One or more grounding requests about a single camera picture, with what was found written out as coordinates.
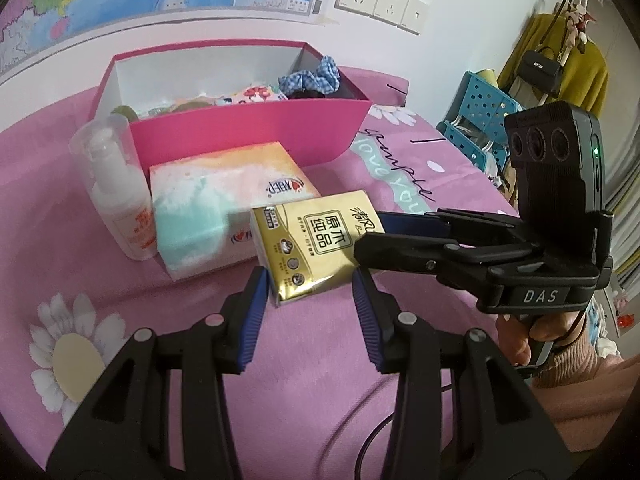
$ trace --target hanging clothes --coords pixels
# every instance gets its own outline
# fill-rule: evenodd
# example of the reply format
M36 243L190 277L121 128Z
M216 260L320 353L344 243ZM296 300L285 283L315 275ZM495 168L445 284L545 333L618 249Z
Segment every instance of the hanging clothes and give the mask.
M505 88L508 89L515 80L516 69L522 59L522 55L527 50L534 50L538 47L540 39L553 18L552 14L538 14L529 21L529 25L527 25L520 37L516 48L511 53L502 72L500 72L498 86L503 91ZM549 59L558 56L562 47L562 35L565 30L565 20L560 16L543 44L543 46L548 46L553 51L549 49L543 50L542 54L544 56ZM559 100L572 103L599 117L604 106L608 81L607 63L600 49L592 41L589 41L584 54L580 54L577 48L574 48L569 54L564 66ZM542 97L538 90L534 90L534 93L538 99Z

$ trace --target white flower print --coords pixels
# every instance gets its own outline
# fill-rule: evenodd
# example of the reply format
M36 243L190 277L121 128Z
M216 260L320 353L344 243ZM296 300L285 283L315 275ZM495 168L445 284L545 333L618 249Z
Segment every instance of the white flower print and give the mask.
M57 294L38 307L38 318L44 328L30 326L29 354L40 368L31 373L31 380L47 411L62 412L66 426L124 345L125 323L120 314L111 314L95 327L95 309L86 294L76 297L73 313Z
M407 126L414 126L417 121L412 117L414 112L401 106L372 105L369 115L377 119L384 117L387 121L398 126L401 122Z

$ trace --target tissue pack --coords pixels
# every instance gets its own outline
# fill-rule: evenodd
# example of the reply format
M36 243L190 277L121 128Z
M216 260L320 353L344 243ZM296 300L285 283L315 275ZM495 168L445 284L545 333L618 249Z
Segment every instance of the tissue pack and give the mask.
M174 280L255 256L254 207L318 196L279 142L150 168L158 251Z
M251 229L276 304L348 282L357 265L356 240L384 232L362 190L254 208Z

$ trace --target white lotion bottle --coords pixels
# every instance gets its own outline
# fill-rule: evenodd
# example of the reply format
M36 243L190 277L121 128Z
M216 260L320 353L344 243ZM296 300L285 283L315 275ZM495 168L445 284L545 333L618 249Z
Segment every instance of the white lotion bottle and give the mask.
M151 193L129 121L116 114L93 120L76 132L69 150L96 210L122 251L137 261L156 256Z

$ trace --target light switch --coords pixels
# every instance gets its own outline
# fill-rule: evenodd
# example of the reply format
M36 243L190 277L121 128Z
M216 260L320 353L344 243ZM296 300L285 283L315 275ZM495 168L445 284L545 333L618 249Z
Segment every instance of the light switch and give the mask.
M400 21L400 27L421 34L427 21L429 6L420 0L409 0Z

